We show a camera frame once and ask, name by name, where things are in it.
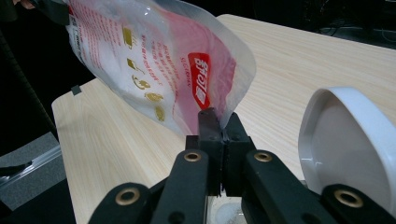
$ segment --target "table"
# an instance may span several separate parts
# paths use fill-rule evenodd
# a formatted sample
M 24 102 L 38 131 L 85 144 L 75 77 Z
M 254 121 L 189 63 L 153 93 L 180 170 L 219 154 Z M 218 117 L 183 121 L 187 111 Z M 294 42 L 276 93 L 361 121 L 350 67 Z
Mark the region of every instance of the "table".
M 221 15 L 254 53 L 257 76 L 236 108 L 259 149 L 273 151 L 304 179 L 297 141 L 305 107 L 319 88 L 352 86 L 396 123 L 396 50 Z M 52 104 L 78 223 L 125 182 L 151 187 L 169 175 L 185 138 L 125 104 L 101 81 Z

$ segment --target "person's finger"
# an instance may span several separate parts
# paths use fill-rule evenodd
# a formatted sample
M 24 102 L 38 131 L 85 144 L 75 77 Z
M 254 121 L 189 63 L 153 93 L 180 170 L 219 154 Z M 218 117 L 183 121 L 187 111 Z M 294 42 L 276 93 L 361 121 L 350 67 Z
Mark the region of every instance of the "person's finger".
M 21 5 L 26 9 L 32 9 L 35 7 L 29 2 L 29 0 L 21 0 Z

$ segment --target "yellow icon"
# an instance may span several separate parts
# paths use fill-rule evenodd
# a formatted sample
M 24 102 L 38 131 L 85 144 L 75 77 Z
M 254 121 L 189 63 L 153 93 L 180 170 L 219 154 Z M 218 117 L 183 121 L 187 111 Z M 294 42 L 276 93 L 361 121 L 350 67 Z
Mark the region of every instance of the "yellow icon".
M 132 35 L 132 31 L 128 28 L 122 27 L 122 36 L 124 39 L 124 44 L 128 45 L 129 49 L 132 49 L 132 46 L 136 44 L 136 40 L 134 39 L 134 36 Z
M 152 102 L 160 102 L 161 100 L 163 100 L 162 95 L 154 92 L 146 92 L 145 97 Z
M 165 121 L 165 111 L 163 111 L 163 108 L 160 106 L 155 106 L 155 116 L 157 116 L 157 119 L 161 122 Z
M 143 72 L 140 68 L 138 68 L 138 67 L 136 66 L 136 63 L 135 63 L 134 61 L 132 61 L 132 60 L 129 59 L 129 58 L 127 58 L 126 61 L 128 62 L 128 65 L 129 65 L 132 69 L 134 69 L 135 71 L 140 71 L 140 72 L 142 72 L 143 74 L 145 74 L 145 72 Z
M 150 85 L 147 83 L 147 81 L 139 80 L 134 75 L 132 75 L 132 80 L 134 81 L 134 84 L 136 85 L 136 87 L 139 88 L 140 90 L 150 88 Z

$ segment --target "black cable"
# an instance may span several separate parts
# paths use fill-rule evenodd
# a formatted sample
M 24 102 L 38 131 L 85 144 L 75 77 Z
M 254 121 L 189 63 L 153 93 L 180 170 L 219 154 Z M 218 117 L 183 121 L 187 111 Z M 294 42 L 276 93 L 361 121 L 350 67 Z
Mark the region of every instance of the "black cable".
M 41 104 L 40 100 L 38 99 L 37 95 L 35 94 L 35 90 L 33 90 L 32 86 L 30 85 L 29 81 L 27 80 L 26 76 L 24 75 L 20 65 L 18 64 L 17 60 L 14 57 L 14 54 L 11 51 L 5 37 L 3 36 L 3 32 L 0 29 L 0 48 L 3 51 L 7 62 L 9 63 L 13 73 L 17 76 L 23 87 L 26 89 L 30 100 L 34 103 L 35 108 L 39 112 L 38 114 L 46 121 L 49 130 L 52 132 L 54 137 L 58 140 L 58 134 L 56 131 L 56 127 L 52 122 L 52 119 L 48 115 L 46 109 Z

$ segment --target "plastic bag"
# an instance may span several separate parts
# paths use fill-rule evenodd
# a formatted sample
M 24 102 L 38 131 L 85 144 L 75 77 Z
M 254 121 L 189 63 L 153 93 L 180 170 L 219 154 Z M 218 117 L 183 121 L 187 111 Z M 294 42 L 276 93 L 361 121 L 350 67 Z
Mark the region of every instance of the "plastic bag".
M 176 0 L 69 0 L 70 44 L 126 103 L 162 125 L 197 134 L 215 107 L 223 128 L 256 73 L 253 54 L 210 13 Z

